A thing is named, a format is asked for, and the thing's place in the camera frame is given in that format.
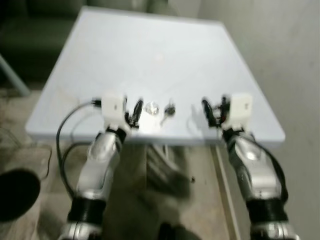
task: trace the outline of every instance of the metal table leg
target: metal table leg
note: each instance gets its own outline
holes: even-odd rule
[[[189,194],[190,179],[169,158],[168,146],[148,145],[146,149],[147,186],[177,197]]]
[[[14,87],[19,91],[21,96],[26,97],[30,95],[29,88],[21,80],[21,78],[15,73],[15,71],[10,67],[6,60],[0,54],[0,68],[4,71],[8,80],[14,85]]]

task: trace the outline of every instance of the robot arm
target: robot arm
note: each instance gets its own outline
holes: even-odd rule
[[[143,107],[139,100],[131,117],[124,97],[106,95],[101,100],[105,132],[89,146],[77,183],[67,223],[58,240],[100,240],[103,212],[112,188],[120,151],[131,128],[138,128]]]
[[[222,129],[229,162],[248,209],[251,239],[300,240],[284,210],[288,192],[283,171],[272,154],[246,132],[252,98],[223,97],[214,108],[204,99],[202,105],[209,127]]]

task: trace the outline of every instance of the gray wall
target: gray wall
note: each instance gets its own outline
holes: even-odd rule
[[[168,0],[179,17],[197,18],[201,0]]]
[[[280,121],[286,140],[273,152],[287,179],[287,213],[301,239],[320,239],[319,1],[202,0],[198,14],[225,24]],[[243,235],[248,222],[238,213]]]

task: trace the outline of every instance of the black wire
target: black wire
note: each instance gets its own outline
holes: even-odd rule
[[[76,142],[76,143],[73,143],[71,146],[69,146],[67,148],[67,150],[65,151],[65,153],[63,154],[63,157],[62,157],[62,161],[61,161],[61,170],[60,170],[60,173],[61,173],[61,177],[64,179],[64,181],[67,183],[67,186],[69,187],[69,190],[68,191],[72,191],[72,192],[75,192],[73,189],[72,189],[72,186],[71,184],[69,183],[69,180],[67,178],[67,174],[66,174],[66,169],[65,169],[65,164],[66,164],[66,160],[68,158],[68,155],[69,153],[76,147],[79,147],[79,146],[87,146],[89,145],[90,142]]]
[[[52,147],[50,145],[46,145],[46,144],[35,144],[35,145],[27,145],[27,146],[23,146],[21,147],[21,149],[47,149],[49,150],[49,157],[48,157],[48,161],[47,161],[47,167],[46,167],[46,173],[45,175],[40,179],[41,181],[45,180],[48,175],[49,175],[49,171],[50,171],[50,162],[51,162],[51,157],[52,157]]]
[[[66,121],[79,109],[82,109],[86,106],[89,105],[93,105],[94,102],[93,101],[88,101],[88,102],[84,102],[82,104],[80,104],[79,106],[75,107],[60,123],[60,126],[56,132],[56,137],[55,137],[55,143],[56,143],[56,155],[58,158],[58,165],[59,165],[59,170],[60,170],[60,175],[62,178],[62,182],[68,192],[68,194],[70,195],[71,198],[73,198],[75,196],[75,191],[72,189],[72,187],[70,186],[67,178],[66,178],[66,174],[64,173],[64,170],[62,169],[62,161],[63,161],[63,156],[60,150],[60,133],[62,130],[62,127],[64,126],[64,124],[66,123]]]
[[[242,139],[245,139],[248,142],[258,146],[259,148],[264,150],[265,153],[270,157],[275,174],[279,178],[279,181],[281,184],[281,200],[285,204],[289,198],[289,193],[288,193],[288,189],[287,189],[287,185],[286,185],[286,177],[285,177],[285,173],[284,173],[280,163],[277,161],[275,156],[268,149],[266,149],[264,146],[262,146],[260,143],[256,142],[255,140],[252,140],[252,139],[249,139],[245,136],[239,135],[238,133],[235,135],[237,135],[237,136],[241,137]]]

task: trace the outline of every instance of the table top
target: table top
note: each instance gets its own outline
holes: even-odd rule
[[[77,105],[105,92],[156,102],[159,114],[142,111],[130,142],[196,145],[219,141],[208,129],[201,100],[223,94],[253,96],[250,130],[267,145],[285,134],[224,25],[217,21],[83,7],[25,128],[35,140],[54,139]],[[160,126],[173,101],[175,115]],[[91,141],[103,130],[98,109],[84,108],[65,124],[61,139]]]

